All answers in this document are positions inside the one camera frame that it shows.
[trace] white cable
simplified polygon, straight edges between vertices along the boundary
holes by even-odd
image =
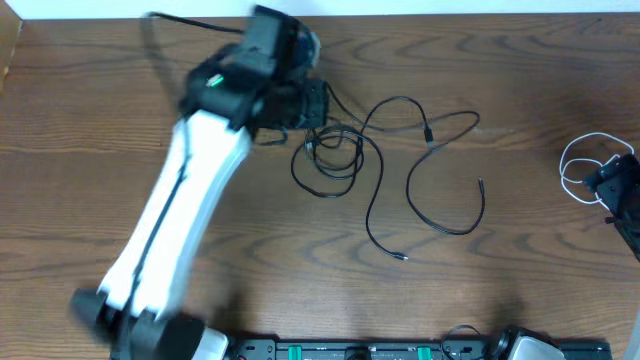
[[[609,207],[607,205],[604,204],[604,202],[602,202],[602,199],[600,199],[600,196],[598,195],[598,193],[595,194],[596,196],[596,200],[593,201],[588,201],[588,200],[584,200],[579,198],[578,196],[576,196],[575,194],[573,194],[571,191],[569,191],[569,189],[567,188],[567,185],[565,184],[565,181],[568,181],[570,183],[574,183],[574,184],[581,184],[583,183],[582,180],[572,180],[569,179],[568,177],[564,176],[565,171],[567,170],[567,167],[569,166],[569,164],[573,163],[573,162],[577,162],[577,161],[585,161],[585,162],[592,162],[595,164],[598,164],[600,167],[609,164],[610,162],[612,162],[615,159],[620,158],[619,154],[615,154],[613,155],[609,160],[607,160],[606,163],[604,163],[604,165],[598,161],[598,160],[594,160],[594,159],[587,159],[587,158],[577,158],[577,159],[572,159],[569,160],[566,164],[564,164],[564,166],[562,165],[562,163],[564,162],[564,156],[567,154],[567,151],[569,150],[569,148],[571,147],[571,145],[573,145],[574,143],[587,138],[589,136],[595,136],[595,135],[601,135],[601,136],[606,136],[610,139],[616,140],[617,142],[627,146],[629,149],[631,149],[631,154],[635,153],[635,150],[633,149],[633,146],[629,145],[628,143],[618,139],[615,136],[609,135],[607,133],[603,133],[603,132],[593,132],[593,133],[589,133],[586,135],[582,135],[576,139],[574,139],[573,141],[571,141],[569,143],[569,145],[567,145],[567,147],[564,148],[564,151],[562,152],[562,156],[560,157],[560,165],[558,166],[558,171],[560,172],[560,184],[562,185],[562,188],[564,189],[564,191],[567,192],[567,194],[571,195],[571,197],[573,197],[574,199],[578,200],[579,202],[583,203],[583,204],[588,204],[588,205],[593,205],[593,204],[600,204],[602,205],[605,209],[609,210]]]

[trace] black device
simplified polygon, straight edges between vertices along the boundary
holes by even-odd
[[[106,305],[106,294],[78,290],[72,308],[97,340],[114,344],[122,312]],[[199,359],[196,349],[205,328],[201,319],[178,314],[155,321],[143,312],[131,329],[135,360]],[[471,328],[465,325],[459,329]],[[117,351],[111,360],[119,360]],[[449,333],[428,341],[291,341],[265,337],[229,337],[223,360],[611,360],[609,344],[601,341],[555,342],[531,330],[509,326],[497,339],[474,333]]]
[[[198,110],[229,127],[313,129],[326,124],[327,84],[307,78],[319,44],[298,20],[256,6],[240,44],[227,44],[187,76],[184,116]]]
[[[613,224],[640,261],[640,162],[626,154],[587,176],[584,183],[611,211]]]

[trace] cable connector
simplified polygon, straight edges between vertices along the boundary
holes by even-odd
[[[403,260],[403,261],[409,260],[409,257],[403,253],[390,252],[389,255],[391,255],[394,259]]]
[[[431,128],[428,126],[424,129],[424,139],[429,147],[433,145],[433,131],[431,131]]]

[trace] black wire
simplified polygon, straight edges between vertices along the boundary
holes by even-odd
[[[480,334],[480,332],[478,330],[476,330],[476,328],[474,328],[471,325],[457,325],[454,326],[451,330],[449,330],[447,332],[447,335],[445,337],[442,338],[442,340],[440,340],[440,352],[447,357],[447,359],[449,360],[455,360],[454,358],[451,357],[450,351],[444,348],[444,342],[447,341],[447,339],[449,337],[451,337],[451,335],[457,331],[463,330],[463,329],[468,329],[468,330],[473,330],[476,334],[482,336],[482,334]],[[472,359],[472,360],[482,360],[482,359],[486,359],[486,355],[487,355],[487,350],[488,348],[484,348],[482,351],[482,355]]]
[[[174,78],[173,67],[170,64],[171,61],[166,57],[164,51],[162,51],[162,47],[156,41],[153,30],[153,19],[146,18],[140,20],[140,34],[144,54],[149,62],[151,62],[153,71],[160,80],[167,99],[169,102],[175,104],[174,107],[177,111],[178,98],[180,96],[179,85],[177,85]]]
[[[466,230],[452,230],[452,229],[448,229],[448,228],[446,228],[446,227],[434,222],[433,220],[429,219],[424,214],[422,214],[422,212],[420,212],[420,210],[418,210],[418,208],[413,204],[413,201],[411,201],[411,193],[410,193],[411,177],[413,176],[414,170],[423,161],[425,161],[427,158],[429,158],[434,153],[438,152],[440,149],[442,149],[443,147],[445,147],[449,143],[451,143],[453,141],[456,141],[459,138],[461,138],[462,136],[464,136],[465,134],[467,134],[474,127],[476,127],[478,125],[478,123],[480,122],[480,114],[478,114],[475,111],[458,111],[458,112],[451,113],[451,114],[448,114],[448,115],[449,115],[449,117],[451,117],[451,116],[457,116],[457,115],[462,115],[462,114],[475,115],[476,116],[476,120],[473,122],[473,124],[471,126],[469,126],[466,130],[464,130],[460,134],[452,137],[451,139],[443,142],[442,144],[440,144],[440,145],[438,145],[438,146],[436,146],[434,148],[429,149],[429,151],[427,151],[424,155],[422,155],[418,159],[418,161],[416,161],[415,164],[413,164],[413,166],[411,167],[411,170],[409,170],[409,174],[407,175],[407,186],[405,188],[405,193],[406,193],[406,196],[407,196],[407,202],[409,202],[409,206],[411,206],[411,209],[413,209],[413,211],[416,213],[416,215],[418,215],[420,220],[422,220],[425,224],[431,226],[432,228],[434,228],[434,229],[436,229],[436,230],[438,230],[438,231],[440,231],[440,232],[442,232],[444,234],[448,234],[448,235],[467,235],[470,232],[472,232],[473,230],[475,230],[475,228],[478,227],[478,224],[480,224],[480,221],[482,220],[482,216],[484,215],[484,206],[485,206],[484,182],[482,181],[482,178],[480,178],[480,177],[478,178],[478,186],[480,187],[480,195],[481,195],[481,198],[482,198],[482,206],[480,208],[480,214],[478,214],[478,218],[473,223],[473,225],[471,225],[471,227],[469,227]]]
[[[286,144],[287,141],[289,140],[289,132],[287,131],[287,128],[283,127],[282,129],[280,129],[280,134],[282,134],[282,137],[280,139],[261,142],[261,143],[258,143],[257,145],[260,145],[260,146],[276,146],[276,145],[284,145],[284,144]]]
[[[388,99],[385,99],[381,102],[379,102],[378,104],[376,104],[376,106],[373,107],[373,109],[367,114],[367,117],[364,121],[360,120],[357,116],[355,116],[351,111],[349,111],[349,109],[347,109],[344,104],[340,101],[340,99],[336,96],[335,92],[333,91],[333,89],[330,86],[327,86],[329,93],[331,95],[331,97],[334,99],[334,101],[336,102],[336,104],[338,104],[338,107],[340,107],[340,109],[347,114],[352,120],[354,120],[355,122],[357,122],[358,124],[360,124],[362,126],[362,129],[360,131],[356,130],[355,128],[348,126],[348,125],[343,125],[338,123],[338,125],[331,125],[331,126],[327,126],[325,128],[322,128],[320,130],[317,129],[312,129],[312,130],[308,130],[306,135],[305,135],[305,139],[303,141],[302,144],[300,144],[294,151],[293,156],[291,158],[291,176],[293,177],[293,180],[300,186],[302,187],[304,190],[306,190],[307,192],[309,192],[310,194],[317,196],[317,197],[321,197],[321,198],[337,198],[340,196],[343,196],[345,194],[347,194],[352,188],[353,185],[355,184],[356,181],[356,176],[358,174],[358,172],[360,172],[360,170],[362,169],[362,166],[364,165],[364,142],[369,143],[378,153],[378,157],[380,159],[380,173],[378,175],[378,182],[376,184],[376,188],[374,190],[373,196],[371,198],[371,201],[369,202],[369,206],[367,208],[367,213],[365,216],[365,227],[367,230],[367,234],[369,235],[369,238],[371,239],[371,241],[374,243],[374,245],[376,245],[376,247],[378,249],[380,249],[382,252],[384,252],[385,254],[392,256],[395,259],[400,259],[400,260],[407,260],[408,257],[405,254],[402,254],[400,252],[392,252],[387,250],[385,247],[383,247],[375,238],[375,236],[373,236],[373,233],[371,232],[371,228],[369,226],[369,217],[371,215],[371,209],[373,208],[373,204],[375,203],[376,197],[378,195],[378,191],[380,190],[380,184],[382,183],[382,177],[383,177],[383,173],[384,173],[384,162],[382,159],[382,152],[380,151],[380,148],[378,147],[378,145],[371,140],[371,138],[365,136],[363,134],[365,129],[372,129],[372,130],[376,130],[376,131],[381,131],[381,132],[400,132],[400,131],[408,131],[408,130],[424,130],[425,131],[425,137],[426,137],[426,141],[429,144],[432,139],[432,135],[431,135],[431,129],[429,128],[429,121],[427,121],[427,117],[425,115],[425,112],[422,108],[422,106],[420,105],[419,102],[417,102],[416,100],[407,97],[407,96],[394,96]],[[408,101],[412,104],[414,104],[415,106],[418,107],[418,109],[420,110],[420,115],[422,117],[422,123],[421,124],[417,124],[417,125],[413,125],[413,126],[408,126],[408,127],[397,127],[397,128],[382,128],[382,127],[378,127],[378,126],[373,126],[373,125],[369,125],[369,121],[371,120],[372,116],[374,115],[374,113],[384,104],[387,104],[389,102],[395,101],[395,100],[402,100],[402,101]],[[458,112],[453,112],[453,113],[449,113],[449,114],[445,114],[445,115],[441,115],[438,116],[434,119],[432,119],[432,122],[435,121],[439,121],[439,120],[444,120],[450,117],[454,117],[454,116],[459,116],[459,115],[465,115],[465,114],[471,114],[474,115],[476,117],[475,121],[473,122],[473,124],[471,126],[469,126],[467,129],[465,129],[463,132],[461,132],[460,134],[448,139],[447,141],[443,142],[442,144],[429,149],[424,155],[422,155],[415,163],[414,165],[411,167],[411,170],[409,171],[408,175],[407,175],[407,186],[406,186],[406,196],[407,196],[407,200],[409,202],[409,205],[411,206],[411,208],[413,209],[413,211],[416,213],[416,215],[427,225],[433,227],[434,229],[441,231],[445,234],[450,234],[450,235],[464,235],[464,234],[468,234],[470,232],[472,232],[480,223],[480,221],[482,220],[482,217],[484,215],[484,208],[485,208],[485,191],[484,191],[484,183],[482,182],[482,179],[478,180],[478,184],[480,187],[480,194],[482,197],[482,207],[480,210],[480,214],[478,215],[477,220],[475,221],[475,223],[467,230],[451,230],[451,229],[447,229],[437,223],[435,223],[434,221],[430,220],[429,218],[427,218],[424,214],[422,214],[422,212],[420,212],[418,210],[418,208],[414,205],[413,201],[411,200],[411,196],[410,196],[410,183],[411,183],[411,177],[413,175],[413,172],[415,171],[415,169],[418,167],[418,165],[420,165],[424,160],[426,160],[428,157],[430,157],[432,154],[434,154],[435,152],[441,150],[443,147],[445,147],[446,145],[450,144],[453,141],[458,140],[459,138],[461,138],[462,136],[466,135],[468,132],[470,132],[473,128],[475,128],[478,123],[480,122],[480,115],[475,112],[475,111],[458,111]],[[328,143],[328,141],[331,140],[337,140],[336,144],[330,144]],[[319,154],[318,154],[318,148],[326,148],[326,149],[338,149],[341,147],[341,145],[343,144],[343,142],[347,142],[350,143],[354,146],[355,150],[353,153],[353,157],[347,162],[346,165],[334,165],[331,164],[325,160],[323,160]],[[302,183],[300,181],[300,179],[298,178],[298,176],[296,175],[295,172],[295,161],[296,158],[298,156],[298,153],[301,150],[305,150],[305,153],[307,154],[307,159],[314,165],[314,167],[316,168],[316,170],[318,170],[321,174],[323,174],[324,176],[328,177],[329,179],[332,180],[349,180],[349,184],[347,185],[347,187],[342,190],[342,191],[338,191],[338,192],[322,192],[322,191],[317,191],[313,188],[311,188],[310,186]]]
[[[234,28],[228,28],[225,26],[219,26],[219,25],[213,25],[213,24],[207,24],[207,23],[203,23],[200,21],[195,21],[195,20],[191,20],[191,19],[187,19],[187,18],[183,18],[183,17],[179,17],[179,16],[173,16],[173,15],[169,15],[169,14],[164,14],[161,12],[156,12],[156,11],[151,11],[148,12],[144,15],[144,17],[147,18],[162,18],[162,19],[166,19],[166,20],[170,20],[173,22],[177,22],[177,23],[181,23],[181,24],[185,24],[185,25],[191,25],[191,26],[197,26],[197,27],[201,27],[204,29],[209,29],[209,30],[214,30],[214,31],[219,31],[219,32],[228,32],[228,33],[232,33],[232,34],[244,34],[244,31],[240,30],[240,29],[234,29]]]

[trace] green light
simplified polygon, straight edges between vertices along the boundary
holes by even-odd
[[[217,74],[212,76],[209,80],[207,80],[207,87],[214,87],[220,84],[224,80],[224,76]]]

